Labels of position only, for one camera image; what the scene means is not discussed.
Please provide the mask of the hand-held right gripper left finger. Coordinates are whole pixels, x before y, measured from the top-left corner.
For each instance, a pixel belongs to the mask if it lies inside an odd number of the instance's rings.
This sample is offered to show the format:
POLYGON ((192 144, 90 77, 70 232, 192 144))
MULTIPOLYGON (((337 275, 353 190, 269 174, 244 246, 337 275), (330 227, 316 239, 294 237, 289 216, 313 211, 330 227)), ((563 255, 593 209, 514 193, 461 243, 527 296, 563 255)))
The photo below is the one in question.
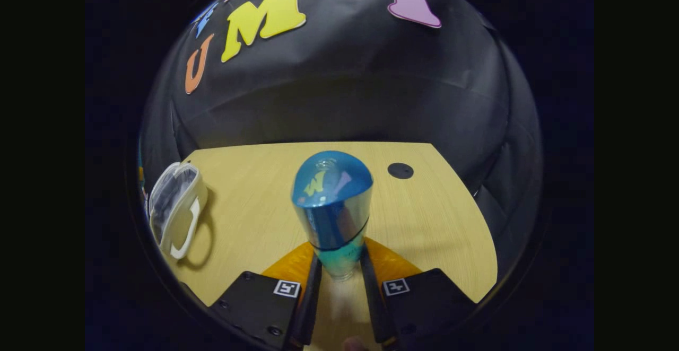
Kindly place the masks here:
POLYGON ((210 313, 257 350, 303 350, 312 344, 322 277, 304 242, 261 274, 243 271, 210 313))

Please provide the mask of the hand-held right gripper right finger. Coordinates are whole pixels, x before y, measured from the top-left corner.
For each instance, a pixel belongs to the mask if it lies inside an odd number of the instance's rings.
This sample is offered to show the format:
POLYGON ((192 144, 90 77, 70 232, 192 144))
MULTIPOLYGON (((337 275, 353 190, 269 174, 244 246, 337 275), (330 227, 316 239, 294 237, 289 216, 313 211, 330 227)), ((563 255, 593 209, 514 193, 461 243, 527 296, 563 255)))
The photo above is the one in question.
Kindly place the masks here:
POLYGON ((375 342, 383 348, 436 348, 467 327, 473 302, 440 268, 421 271, 367 238, 360 259, 375 342))

